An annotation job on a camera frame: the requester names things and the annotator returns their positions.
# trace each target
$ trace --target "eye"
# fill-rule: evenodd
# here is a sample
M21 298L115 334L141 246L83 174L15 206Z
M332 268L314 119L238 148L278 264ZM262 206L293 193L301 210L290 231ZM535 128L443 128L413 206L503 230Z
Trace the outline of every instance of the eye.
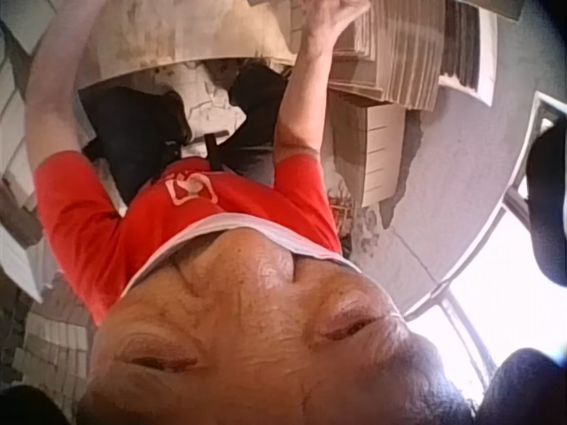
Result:
M346 328L340 328L326 333L325 336L332 341L340 341L342 339L348 338L349 336L356 335L358 332L366 328L370 323L374 321L375 319L359 320Z
M354 308L335 314L320 329L331 341L340 341L366 328L377 320L376 313L367 308Z
M172 341L151 335L134 334L120 350L119 360L160 372L179 373L198 364L191 341Z
M142 357L132 359L130 363L149 369L159 370L160 372L179 373L194 367L197 361L194 359L166 360L154 357Z

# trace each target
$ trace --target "hand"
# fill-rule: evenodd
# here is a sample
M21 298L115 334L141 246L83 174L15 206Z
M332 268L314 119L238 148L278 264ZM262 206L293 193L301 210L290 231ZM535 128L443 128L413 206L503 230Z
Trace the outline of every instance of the hand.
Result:
M369 0L304 0L306 43L332 50L351 22L370 8Z

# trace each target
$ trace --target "red t-shirt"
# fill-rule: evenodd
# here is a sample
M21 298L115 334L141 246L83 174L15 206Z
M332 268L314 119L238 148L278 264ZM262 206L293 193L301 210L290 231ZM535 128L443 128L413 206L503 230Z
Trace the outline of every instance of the red t-shirt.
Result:
M218 213L244 213L280 224L340 252L315 158L296 155L276 166L274 188L233 173L208 171L187 158L143 189L122 218L80 153L60 152L35 172L38 212L66 278L100 324L129 280L165 242Z

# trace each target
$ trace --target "window frame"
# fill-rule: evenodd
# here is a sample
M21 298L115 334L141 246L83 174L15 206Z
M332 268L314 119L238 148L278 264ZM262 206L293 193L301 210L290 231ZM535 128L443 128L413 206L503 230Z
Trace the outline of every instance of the window frame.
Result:
M519 194L520 185L525 178L528 152L540 135L539 123L544 119L555 122L562 115L567 115L567 104L563 104L544 93L536 91L524 146L501 201L497 204L477 239L471 244L471 247L465 252L454 269L449 272L449 277L404 316L406 321L414 321L427 313L432 307L440 307L469 354L470 362L484 391L488 388L488 383L496 372L497 366L480 334L474 328L469 317L451 292L451 284L482 251L506 212L511 213L522 223L528 232L531 232L528 204Z

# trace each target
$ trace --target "raised arm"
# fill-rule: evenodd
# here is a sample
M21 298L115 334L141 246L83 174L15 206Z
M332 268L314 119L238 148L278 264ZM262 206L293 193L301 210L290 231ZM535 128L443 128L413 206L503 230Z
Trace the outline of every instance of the raised arm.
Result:
M332 51L338 37L369 8L369 0L305 0L301 48L276 127L276 163L296 153L318 157L327 109Z
M90 31L107 0L66 0L35 55L26 92L26 145L32 172L61 151L79 151L74 81Z

